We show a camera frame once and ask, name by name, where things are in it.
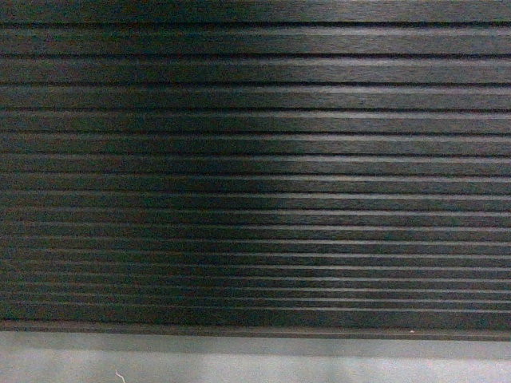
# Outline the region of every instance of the gray concrete floor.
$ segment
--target gray concrete floor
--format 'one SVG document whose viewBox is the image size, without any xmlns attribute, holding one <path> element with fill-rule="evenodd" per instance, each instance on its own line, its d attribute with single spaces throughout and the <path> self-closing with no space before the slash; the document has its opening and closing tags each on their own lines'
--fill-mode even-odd
<svg viewBox="0 0 511 383">
<path fill-rule="evenodd" d="M 511 382 L 511 343 L 0 333 L 1 383 Z"/>
</svg>

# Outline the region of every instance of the black ribbed surface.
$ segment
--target black ribbed surface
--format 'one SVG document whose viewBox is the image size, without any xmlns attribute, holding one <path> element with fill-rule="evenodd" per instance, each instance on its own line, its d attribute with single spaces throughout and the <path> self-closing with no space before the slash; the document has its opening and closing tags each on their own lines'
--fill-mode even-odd
<svg viewBox="0 0 511 383">
<path fill-rule="evenodd" d="M 0 5 L 0 319 L 509 329 L 511 5 L 116 7 Z"/>
</svg>

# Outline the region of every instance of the gray floor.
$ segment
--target gray floor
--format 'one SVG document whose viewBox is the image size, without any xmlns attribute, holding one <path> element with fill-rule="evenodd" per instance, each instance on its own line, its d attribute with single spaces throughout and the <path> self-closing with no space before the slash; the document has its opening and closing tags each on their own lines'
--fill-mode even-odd
<svg viewBox="0 0 511 383">
<path fill-rule="evenodd" d="M 1 383 L 511 382 L 511 343 L 0 333 Z"/>
</svg>

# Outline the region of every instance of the ribbed rubber mat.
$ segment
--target ribbed rubber mat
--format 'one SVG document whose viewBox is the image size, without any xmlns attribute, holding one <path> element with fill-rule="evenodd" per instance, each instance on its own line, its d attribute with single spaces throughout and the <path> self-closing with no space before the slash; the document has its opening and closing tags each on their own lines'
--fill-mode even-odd
<svg viewBox="0 0 511 383">
<path fill-rule="evenodd" d="M 509 330 L 511 5 L 0 5 L 0 319 Z"/>
</svg>

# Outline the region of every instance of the striped surface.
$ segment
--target striped surface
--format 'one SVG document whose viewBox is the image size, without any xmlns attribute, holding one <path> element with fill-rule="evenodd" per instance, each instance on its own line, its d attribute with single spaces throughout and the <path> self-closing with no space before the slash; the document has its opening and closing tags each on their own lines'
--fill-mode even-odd
<svg viewBox="0 0 511 383">
<path fill-rule="evenodd" d="M 3 320 L 508 330 L 510 190 L 506 2 L 0 5 Z"/>
</svg>

